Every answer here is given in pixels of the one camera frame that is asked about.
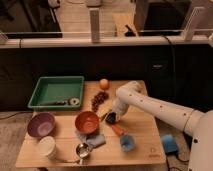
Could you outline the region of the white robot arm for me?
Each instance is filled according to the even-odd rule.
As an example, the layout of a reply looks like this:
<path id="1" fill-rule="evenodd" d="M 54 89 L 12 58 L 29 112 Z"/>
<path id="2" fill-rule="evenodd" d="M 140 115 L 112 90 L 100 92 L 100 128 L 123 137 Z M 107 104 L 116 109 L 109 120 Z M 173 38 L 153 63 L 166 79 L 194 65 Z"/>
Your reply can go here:
<path id="1" fill-rule="evenodd" d="M 161 121 L 192 137 L 187 171 L 213 171 L 213 110 L 206 113 L 141 94 L 137 81 L 116 90 L 112 111 L 121 118 L 129 106 L 152 114 Z"/>

